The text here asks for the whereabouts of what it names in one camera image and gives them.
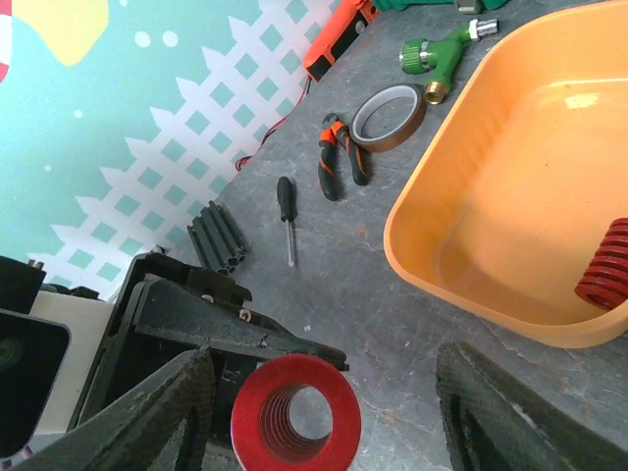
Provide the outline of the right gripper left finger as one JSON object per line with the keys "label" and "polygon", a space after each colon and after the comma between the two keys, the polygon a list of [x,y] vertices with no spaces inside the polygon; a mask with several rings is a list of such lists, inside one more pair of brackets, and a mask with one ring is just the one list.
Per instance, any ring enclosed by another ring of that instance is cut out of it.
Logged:
{"label": "right gripper left finger", "polygon": [[15,470],[199,470],[215,377],[210,350],[188,350]]}

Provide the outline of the black handle screwdriver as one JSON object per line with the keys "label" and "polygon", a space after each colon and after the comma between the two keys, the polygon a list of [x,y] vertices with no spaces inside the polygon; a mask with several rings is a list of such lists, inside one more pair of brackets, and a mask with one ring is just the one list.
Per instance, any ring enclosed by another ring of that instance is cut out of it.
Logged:
{"label": "black handle screwdriver", "polygon": [[282,176],[278,179],[277,198],[280,207],[280,219],[285,224],[287,236],[288,265],[295,266],[295,245],[293,234],[293,220],[296,215],[295,194],[291,180]]}

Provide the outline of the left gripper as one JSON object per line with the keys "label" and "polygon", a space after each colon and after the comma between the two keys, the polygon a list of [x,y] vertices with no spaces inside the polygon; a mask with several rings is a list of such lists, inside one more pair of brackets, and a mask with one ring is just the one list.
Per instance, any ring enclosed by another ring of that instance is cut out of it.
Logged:
{"label": "left gripper", "polygon": [[259,363],[291,353],[348,370],[345,353],[306,340],[248,307],[251,292],[220,273],[159,253],[138,255],[123,282],[71,419],[95,416],[178,354],[209,347],[216,396],[212,432],[228,432],[236,396]]}

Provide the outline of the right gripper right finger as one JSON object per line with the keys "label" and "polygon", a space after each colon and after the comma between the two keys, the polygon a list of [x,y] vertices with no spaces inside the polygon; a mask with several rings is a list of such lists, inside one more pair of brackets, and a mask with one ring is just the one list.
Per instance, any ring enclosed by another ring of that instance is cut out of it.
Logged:
{"label": "right gripper right finger", "polygon": [[442,345],[436,389],[454,470],[625,470],[627,451],[466,342]]}

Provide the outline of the red large spring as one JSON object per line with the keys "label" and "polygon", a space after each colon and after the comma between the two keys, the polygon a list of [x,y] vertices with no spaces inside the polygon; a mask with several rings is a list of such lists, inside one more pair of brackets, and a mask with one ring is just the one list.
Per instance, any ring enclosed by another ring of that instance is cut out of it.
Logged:
{"label": "red large spring", "polygon": [[243,470],[347,470],[360,438],[361,412],[349,381],[313,355],[264,363],[235,399],[231,439]]}

